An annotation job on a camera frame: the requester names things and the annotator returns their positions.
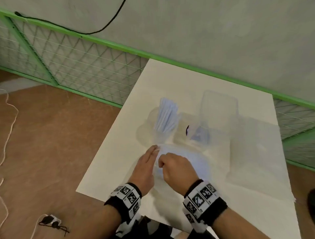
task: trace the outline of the concrete wall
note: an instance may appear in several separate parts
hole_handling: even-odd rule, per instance
[[[0,7],[89,32],[119,0],[2,0]],[[95,36],[315,102],[312,0],[127,0]]]

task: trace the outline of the white table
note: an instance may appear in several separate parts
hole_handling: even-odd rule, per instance
[[[180,112],[195,114],[207,89],[237,98],[241,116],[277,125],[272,95],[150,59],[77,192],[106,201],[117,185],[126,182],[135,162],[147,149],[137,140],[137,129],[146,121],[149,112],[159,105],[160,98],[172,99]],[[285,162],[281,165],[287,175]],[[228,205],[271,239],[301,238],[293,202],[283,203],[265,194],[225,183],[220,176],[214,176],[216,179],[215,185],[219,185],[218,190],[229,199]],[[153,192],[142,199],[140,213],[189,231],[191,226],[181,207],[181,203],[177,207],[167,206]]]

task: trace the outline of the green metal fence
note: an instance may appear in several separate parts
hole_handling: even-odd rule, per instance
[[[0,69],[26,78],[121,108],[150,58],[273,94],[287,162],[315,170],[314,103],[0,9]]]

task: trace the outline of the person's left hand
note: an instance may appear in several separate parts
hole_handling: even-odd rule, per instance
[[[137,165],[128,180],[129,183],[133,183],[139,188],[142,197],[154,186],[152,171],[155,159],[158,155],[158,151],[155,151],[157,148],[157,145],[151,146],[146,153],[139,158]]]

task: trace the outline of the person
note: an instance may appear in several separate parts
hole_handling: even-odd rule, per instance
[[[167,230],[166,225],[166,230],[164,227],[158,234],[149,236],[140,225],[150,220],[135,220],[141,198],[154,186],[152,171],[157,154],[158,147],[154,145],[139,158],[127,184],[117,187],[94,215],[93,221],[97,223],[80,228],[80,238],[118,238],[115,235],[118,228],[122,230],[120,237],[125,231],[123,238],[170,238],[171,230]],[[230,209],[209,182],[199,179],[188,159],[167,153],[160,156],[158,165],[163,169],[165,182],[184,197],[184,213],[194,228],[188,238],[214,238],[206,230],[207,226],[211,226],[220,239],[269,238]]]

